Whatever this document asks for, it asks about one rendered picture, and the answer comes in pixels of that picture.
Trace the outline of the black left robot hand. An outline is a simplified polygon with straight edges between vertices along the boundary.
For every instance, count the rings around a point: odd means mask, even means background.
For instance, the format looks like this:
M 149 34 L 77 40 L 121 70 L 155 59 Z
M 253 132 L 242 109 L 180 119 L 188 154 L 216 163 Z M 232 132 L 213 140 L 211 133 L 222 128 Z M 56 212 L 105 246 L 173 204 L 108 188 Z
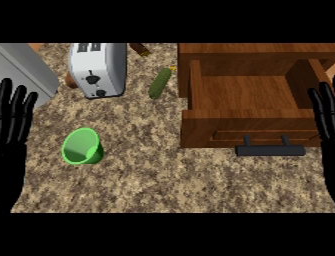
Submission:
M 0 82 L 0 215 L 10 213 L 25 182 L 27 139 L 39 94 Z

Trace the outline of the green cup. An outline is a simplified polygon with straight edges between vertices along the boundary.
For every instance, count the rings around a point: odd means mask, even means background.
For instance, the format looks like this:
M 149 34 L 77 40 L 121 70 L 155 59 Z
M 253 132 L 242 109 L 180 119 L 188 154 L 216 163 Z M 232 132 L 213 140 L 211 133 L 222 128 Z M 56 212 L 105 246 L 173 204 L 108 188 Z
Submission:
M 92 128 L 74 130 L 61 146 L 61 155 L 68 164 L 96 164 L 104 157 L 99 135 Z

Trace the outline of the wooden drawer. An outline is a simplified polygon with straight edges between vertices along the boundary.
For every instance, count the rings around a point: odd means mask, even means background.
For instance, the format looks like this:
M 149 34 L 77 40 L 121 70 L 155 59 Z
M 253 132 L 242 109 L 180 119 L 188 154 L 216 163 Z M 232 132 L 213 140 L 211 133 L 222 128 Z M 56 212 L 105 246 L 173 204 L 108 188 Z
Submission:
M 279 145 L 319 145 L 307 90 L 328 76 L 316 59 L 298 60 L 282 76 L 207 76 L 204 65 L 189 67 L 188 109 L 182 111 L 180 146 L 229 148 L 245 139 Z

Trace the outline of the grey appliance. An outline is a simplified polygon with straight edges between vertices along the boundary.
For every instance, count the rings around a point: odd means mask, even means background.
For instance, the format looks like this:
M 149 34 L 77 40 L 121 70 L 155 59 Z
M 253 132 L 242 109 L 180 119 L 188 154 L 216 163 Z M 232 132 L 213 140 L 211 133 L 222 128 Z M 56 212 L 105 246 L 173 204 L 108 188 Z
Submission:
M 34 107 L 55 96 L 58 76 L 27 43 L 0 43 L 0 82 L 10 78 L 13 86 L 24 85 L 27 92 L 37 92 Z

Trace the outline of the white toaster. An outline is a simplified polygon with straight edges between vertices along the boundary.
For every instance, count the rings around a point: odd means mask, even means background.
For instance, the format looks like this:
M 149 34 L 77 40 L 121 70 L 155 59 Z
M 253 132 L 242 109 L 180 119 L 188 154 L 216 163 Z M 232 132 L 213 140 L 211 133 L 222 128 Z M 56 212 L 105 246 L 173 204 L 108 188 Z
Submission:
M 121 96 L 127 79 L 127 44 L 72 43 L 68 68 L 87 99 Z

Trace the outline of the wooden cabinet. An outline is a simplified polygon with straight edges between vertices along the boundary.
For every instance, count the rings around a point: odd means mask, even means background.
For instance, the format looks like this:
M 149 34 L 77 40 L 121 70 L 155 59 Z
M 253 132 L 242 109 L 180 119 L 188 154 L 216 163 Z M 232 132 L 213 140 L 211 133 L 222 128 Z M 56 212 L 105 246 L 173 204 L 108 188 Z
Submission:
M 204 76 L 279 77 L 287 80 L 298 108 L 312 107 L 307 88 L 328 81 L 335 43 L 179 43 L 179 97 L 188 96 L 191 61 Z

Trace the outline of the green cucumber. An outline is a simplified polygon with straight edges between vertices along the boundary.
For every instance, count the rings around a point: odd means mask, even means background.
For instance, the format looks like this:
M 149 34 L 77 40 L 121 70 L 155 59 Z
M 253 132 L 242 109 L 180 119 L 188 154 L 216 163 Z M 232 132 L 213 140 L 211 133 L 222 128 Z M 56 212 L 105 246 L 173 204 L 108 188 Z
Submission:
M 149 98 L 158 99 L 171 77 L 171 70 L 163 68 L 149 87 Z

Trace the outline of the brown bottle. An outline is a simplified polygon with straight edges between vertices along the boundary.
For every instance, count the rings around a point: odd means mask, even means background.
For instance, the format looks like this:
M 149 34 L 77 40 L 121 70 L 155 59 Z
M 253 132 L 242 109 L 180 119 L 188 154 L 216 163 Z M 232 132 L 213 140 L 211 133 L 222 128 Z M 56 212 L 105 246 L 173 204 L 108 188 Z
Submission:
M 145 57 L 151 54 L 149 50 L 140 43 L 130 43 L 130 48 L 137 52 L 137 54 Z

